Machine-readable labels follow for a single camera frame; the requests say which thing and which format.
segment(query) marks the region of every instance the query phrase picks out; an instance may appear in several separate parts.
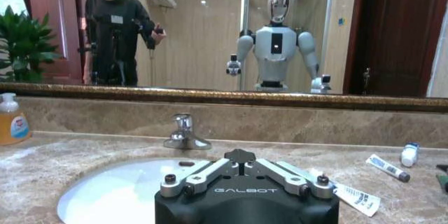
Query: small bottle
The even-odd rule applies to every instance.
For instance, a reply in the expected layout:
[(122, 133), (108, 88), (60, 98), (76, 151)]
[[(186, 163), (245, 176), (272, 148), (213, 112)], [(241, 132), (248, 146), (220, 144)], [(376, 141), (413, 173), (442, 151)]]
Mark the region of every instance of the small bottle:
[(1, 94), (0, 103), (0, 145), (14, 144), (28, 139), (32, 135), (29, 125), (18, 103), (14, 101), (16, 94)]
[(417, 162), (420, 145), (417, 143), (408, 143), (401, 152), (401, 164), (405, 167), (413, 166)]

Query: door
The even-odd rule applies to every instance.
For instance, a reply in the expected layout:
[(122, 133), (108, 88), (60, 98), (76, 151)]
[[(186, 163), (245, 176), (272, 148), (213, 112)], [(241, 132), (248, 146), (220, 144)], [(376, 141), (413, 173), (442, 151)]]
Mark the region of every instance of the door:
[(446, 0), (354, 3), (344, 91), (424, 96)]
[(29, 3), (33, 18), (42, 20), (49, 14), (48, 25), (56, 34), (52, 44), (58, 45), (57, 53), (62, 57), (53, 64), (41, 66), (45, 82), (81, 83), (76, 0), (29, 0)]

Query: sink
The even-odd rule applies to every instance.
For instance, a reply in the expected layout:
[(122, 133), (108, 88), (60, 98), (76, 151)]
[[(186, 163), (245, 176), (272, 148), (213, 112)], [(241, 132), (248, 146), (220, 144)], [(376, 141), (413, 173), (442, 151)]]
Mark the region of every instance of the sink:
[(185, 169), (185, 161), (196, 162), (184, 158), (152, 158), (93, 172), (60, 198), (60, 219), (65, 224), (154, 223), (154, 194), (161, 179), (173, 170)]

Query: backsplash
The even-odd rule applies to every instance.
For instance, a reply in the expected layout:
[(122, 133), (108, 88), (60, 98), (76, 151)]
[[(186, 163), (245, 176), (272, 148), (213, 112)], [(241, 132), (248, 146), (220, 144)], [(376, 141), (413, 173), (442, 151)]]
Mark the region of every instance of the backsplash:
[(20, 97), (36, 131), (168, 137), (172, 116), (193, 116), (200, 137), (221, 140), (448, 148), (448, 115), (237, 105)]

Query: screw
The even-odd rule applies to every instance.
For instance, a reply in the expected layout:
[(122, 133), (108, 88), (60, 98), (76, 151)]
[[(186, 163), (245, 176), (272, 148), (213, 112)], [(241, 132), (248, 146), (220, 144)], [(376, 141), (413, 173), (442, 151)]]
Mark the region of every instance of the screw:
[(165, 183), (173, 184), (176, 182), (176, 175), (174, 174), (166, 174), (165, 175)]
[(194, 195), (194, 188), (193, 188), (190, 185), (186, 185), (186, 186), (184, 187), (184, 189), (185, 189), (185, 195), (186, 195), (186, 196), (192, 196), (192, 195)]
[(306, 197), (308, 194), (309, 194), (309, 186), (308, 185), (302, 185), (300, 188), (298, 188), (298, 196), (300, 197)]
[(329, 183), (329, 179), (325, 175), (321, 175), (317, 177), (317, 183), (321, 185), (321, 186), (326, 186), (328, 183)]

